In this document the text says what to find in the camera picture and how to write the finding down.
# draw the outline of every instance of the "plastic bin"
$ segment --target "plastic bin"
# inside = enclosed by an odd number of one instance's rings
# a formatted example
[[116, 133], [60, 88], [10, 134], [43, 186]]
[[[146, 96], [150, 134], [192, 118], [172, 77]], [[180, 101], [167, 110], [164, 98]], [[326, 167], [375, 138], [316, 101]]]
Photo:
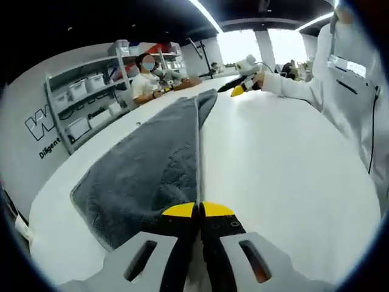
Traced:
[[103, 87], [105, 87], [103, 74], [88, 77], [88, 80], [86, 81], [86, 89], [88, 92], [94, 92]]
[[116, 56], [116, 49], [118, 49], [123, 57], [129, 56], [129, 43], [127, 40], [117, 40], [108, 49], [109, 56]]
[[88, 120], [85, 117], [81, 117], [78, 120], [72, 122], [68, 127], [67, 127], [67, 132], [69, 133], [70, 136], [74, 140], [77, 140], [80, 138], [82, 135], [87, 133], [90, 130], [90, 126], [88, 124]]
[[128, 51], [129, 51], [129, 55], [130, 56], [138, 56], [138, 55], [140, 55], [139, 46], [129, 47]]
[[62, 93], [60, 96], [54, 98], [54, 106], [58, 112], [64, 110], [69, 105], [69, 96], [67, 92]]
[[114, 102], [114, 103], [109, 105], [108, 110], [112, 116], [115, 116], [116, 114], [118, 114], [122, 111], [122, 107], [119, 105], [118, 102]]
[[81, 99], [85, 94], [88, 93], [85, 83], [86, 79], [83, 79], [69, 86], [69, 94], [73, 100]]
[[109, 110], [106, 110], [106, 111], [102, 112], [101, 114], [98, 114], [97, 116], [91, 118], [89, 120], [89, 124], [90, 124], [91, 128], [94, 129], [94, 128], [97, 128], [98, 126], [100, 126], [101, 124], [103, 124], [109, 118], [111, 118], [111, 113], [109, 112]]

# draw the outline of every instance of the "white wall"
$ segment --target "white wall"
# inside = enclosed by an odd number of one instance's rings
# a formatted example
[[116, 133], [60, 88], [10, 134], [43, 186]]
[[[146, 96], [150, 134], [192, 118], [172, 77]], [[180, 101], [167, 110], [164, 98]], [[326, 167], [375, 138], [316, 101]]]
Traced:
[[255, 32], [256, 41], [260, 47], [262, 62], [266, 63], [272, 70], [275, 68], [272, 42], [267, 30]]
[[[55, 75], [80, 63], [106, 57], [110, 45], [82, 47], [47, 59], [19, 76], [0, 100], [0, 180], [26, 218], [36, 194], [69, 157], [63, 143], [57, 140], [59, 134], [47, 106], [46, 74]], [[142, 43], [140, 51], [152, 45]], [[40, 152], [51, 144], [55, 144], [51, 153], [41, 158]]]
[[[202, 42], [205, 46], [205, 52], [207, 53], [209, 65], [213, 62], [223, 64], [217, 39], [208, 38]], [[200, 48], [199, 51], [203, 55], [202, 60], [199, 58], [199, 55], [196, 53], [191, 44], [181, 47], [182, 56], [189, 76], [197, 76], [208, 73], [209, 71], [202, 49]]]
[[[269, 33], [267, 30], [263, 30], [255, 32], [255, 35], [260, 47], [262, 61], [268, 64], [270, 68], [274, 69], [275, 59]], [[310, 57], [314, 58], [317, 50], [317, 37], [310, 35], [302, 36], [308, 59]], [[205, 51], [207, 53], [209, 63], [212, 64], [212, 62], [217, 62], [219, 64], [223, 64], [216, 37], [203, 40], [203, 43], [205, 45]], [[208, 67], [205, 59], [203, 58], [203, 60], [201, 60], [198, 57], [191, 44], [181, 47], [181, 51], [189, 76], [208, 73]]]
[[312, 35], [303, 35], [305, 51], [308, 59], [315, 58], [317, 51], [317, 37]]

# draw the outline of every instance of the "face mask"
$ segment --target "face mask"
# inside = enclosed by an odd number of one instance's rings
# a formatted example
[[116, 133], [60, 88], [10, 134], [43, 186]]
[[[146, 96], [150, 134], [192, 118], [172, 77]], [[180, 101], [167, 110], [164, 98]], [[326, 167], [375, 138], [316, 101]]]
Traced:
[[151, 71], [154, 68], [155, 63], [142, 63], [142, 66], [146, 70]]

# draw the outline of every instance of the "wall logo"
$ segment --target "wall logo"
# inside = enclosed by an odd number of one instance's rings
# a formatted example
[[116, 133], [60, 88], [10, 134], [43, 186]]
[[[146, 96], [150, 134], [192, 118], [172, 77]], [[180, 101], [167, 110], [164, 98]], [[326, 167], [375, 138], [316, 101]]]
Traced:
[[24, 124], [37, 141], [42, 139], [46, 132], [55, 128], [49, 105], [45, 105], [43, 109], [36, 111], [34, 116], [29, 117]]
[[101, 107], [97, 111], [95, 111], [94, 113], [88, 114], [88, 120], [90, 120], [91, 118], [93, 118], [101, 113], [104, 113], [104, 111], [105, 111], [105, 109], [103, 107]]
[[51, 154], [53, 148], [55, 146], [57, 146], [59, 143], [61, 143], [61, 139], [58, 137], [56, 138], [49, 146], [46, 146], [42, 149], [41, 152], [39, 152], [39, 156], [41, 157], [41, 159], [45, 158], [46, 155], [49, 155]]

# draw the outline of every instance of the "towel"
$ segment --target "towel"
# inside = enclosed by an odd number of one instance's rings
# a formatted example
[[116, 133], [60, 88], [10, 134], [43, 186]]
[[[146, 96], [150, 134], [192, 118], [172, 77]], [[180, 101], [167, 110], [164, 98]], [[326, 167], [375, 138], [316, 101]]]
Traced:
[[71, 192], [89, 229], [107, 250], [150, 228], [176, 204], [199, 200], [199, 130], [214, 89], [181, 98], [101, 157]]

